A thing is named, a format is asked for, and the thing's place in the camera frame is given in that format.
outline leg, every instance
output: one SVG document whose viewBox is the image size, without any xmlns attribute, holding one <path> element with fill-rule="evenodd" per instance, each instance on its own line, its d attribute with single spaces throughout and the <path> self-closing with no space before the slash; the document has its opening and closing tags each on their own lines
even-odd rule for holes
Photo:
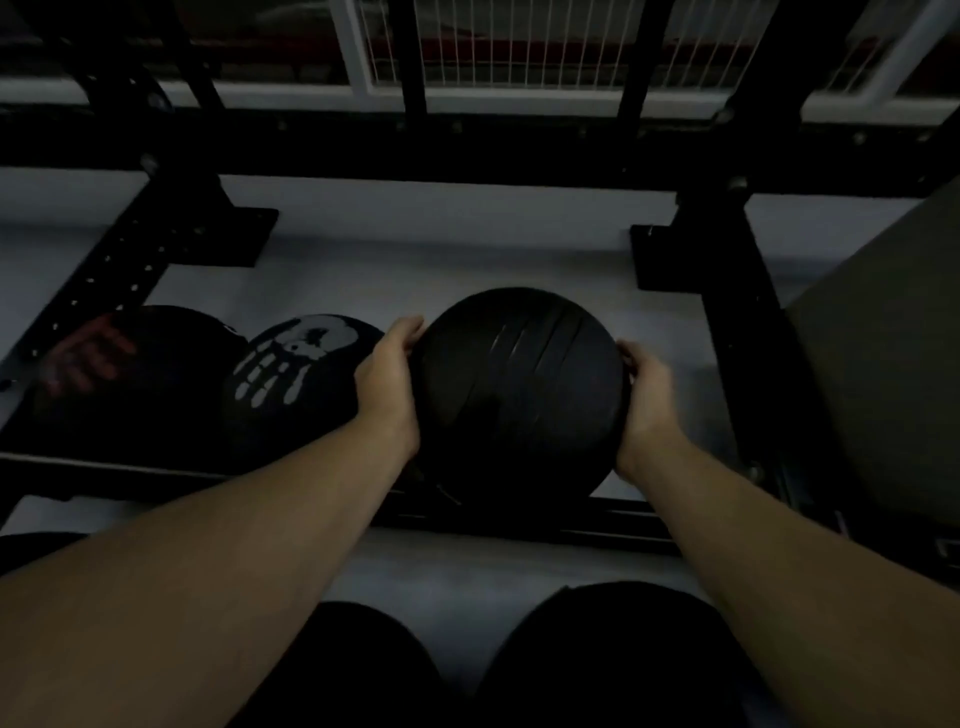
<svg viewBox="0 0 960 728">
<path fill-rule="evenodd" d="M 440 674 L 406 627 L 371 607 L 324 602 L 230 728 L 430 721 L 447 707 Z"/>
<path fill-rule="evenodd" d="M 693 596 L 640 582 L 563 589 L 500 648 L 477 702 L 487 718 L 739 726 L 740 660 L 719 615 Z"/>
</svg>

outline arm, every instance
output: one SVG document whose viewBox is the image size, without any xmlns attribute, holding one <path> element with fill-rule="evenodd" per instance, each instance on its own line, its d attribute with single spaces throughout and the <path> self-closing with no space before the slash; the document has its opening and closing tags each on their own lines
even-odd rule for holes
<svg viewBox="0 0 960 728">
<path fill-rule="evenodd" d="M 223 726 L 419 445 L 401 319 L 321 440 L 0 579 L 0 724 Z"/>
<path fill-rule="evenodd" d="M 810 522 L 691 445 L 669 369 L 635 344 L 617 469 L 804 725 L 960 719 L 960 596 Z"/>
</svg>

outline storage rack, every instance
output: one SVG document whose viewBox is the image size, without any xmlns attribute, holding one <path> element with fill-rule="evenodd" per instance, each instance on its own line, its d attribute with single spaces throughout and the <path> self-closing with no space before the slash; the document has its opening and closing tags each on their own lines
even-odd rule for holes
<svg viewBox="0 0 960 728">
<path fill-rule="evenodd" d="M 135 482 L 141 499 L 160 501 L 224 479 L 38 454 L 22 407 L 36 362 L 66 331 L 143 303 L 170 263 L 254 265 L 276 211 L 234 206 L 218 173 L 670 189 L 678 190 L 673 223 L 637 221 L 631 229 L 637 285 L 702 297 L 739 453 L 757 485 L 914 569 L 955 578 L 960 534 L 891 522 L 857 488 L 744 213 L 759 190 L 922 197 L 956 173 L 956 113 L 922 147 L 916 130 L 870 130 L 879 143 L 869 152 L 850 129 L 801 126 L 804 100 L 865 6 L 781 0 L 736 92 L 708 124 L 697 125 L 640 120 L 672 0 L 644 6 L 613 120 L 427 113 L 412 0 L 389 2 L 402 115 L 226 110 L 172 6 L 148 0 L 157 34 L 201 107 L 174 113 L 107 18 L 88 9 L 41 16 L 17 3 L 84 88 L 94 116 L 85 109 L 9 109 L 7 134 L 17 144 L 7 145 L 0 161 L 140 167 L 151 180 L 0 362 L 2 482 L 14 484 L 8 489 L 31 483 L 31 493 L 51 497 L 129 497 Z M 374 149 L 366 160 L 338 158 L 336 150 L 304 159 L 297 134 L 318 127 L 342 141 L 362 135 Z M 116 156 L 92 157 L 89 150 L 99 145 L 89 142 L 110 134 L 118 139 Z M 563 161 L 554 154 L 558 144 Z M 505 165 L 505 154 L 516 158 Z M 667 155 L 674 163 L 659 163 Z M 4 495 L 13 503 L 23 492 Z M 559 522 L 536 524 L 475 517 L 413 485 L 395 488 L 374 522 L 675 551 L 649 505 L 606 498 L 591 498 Z"/>
</svg>

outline white skeletal handprint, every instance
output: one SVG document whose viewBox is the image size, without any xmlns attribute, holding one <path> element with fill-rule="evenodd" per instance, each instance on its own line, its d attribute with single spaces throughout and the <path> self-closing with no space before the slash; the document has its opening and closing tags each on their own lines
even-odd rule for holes
<svg viewBox="0 0 960 728">
<path fill-rule="evenodd" d="M 250 406 L 259 407 L 276 385 L 280 375 L 292 366 L 297 375 L 283 393 L 283 403 L 292 404 L 300 396 L 303 380 L 313 363 L 331 352 L 353 344 L 359 334 L 338 316 L 307 316 L 294 319 L 291 325 L 257 345 L 233 369 L 239 375 L 257 357 L 252 368 L 234 392 L 237 401 L 250 395 Z"/>
</svg>

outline black ball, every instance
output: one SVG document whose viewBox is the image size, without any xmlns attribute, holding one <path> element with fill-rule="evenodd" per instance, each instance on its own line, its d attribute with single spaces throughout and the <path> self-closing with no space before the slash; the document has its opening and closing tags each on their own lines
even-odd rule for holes
<svg viewBox="0 0 960 728">
<path fill-rule="evenodd" d="M 49 454 L 214 467 L 220 387 L 247 340 L 212 316 L 146 305 L 87 322 L 41 360 L 33 425 Z"/>
<path fill-rule="evenodd" d="M 300 316 L 254 338 L 223 386 L 233 469 L 271 463 L 357 413 L 353 373 L 383 336 L 349 316 Z"/>
<path fill-rule="evenodd" d="M 576 303 L 499 288 L 449 308 L 410 359 L 419 463 L 461 503 L 547 507 L 613 467 L 630 378 Z"/>
</svg>

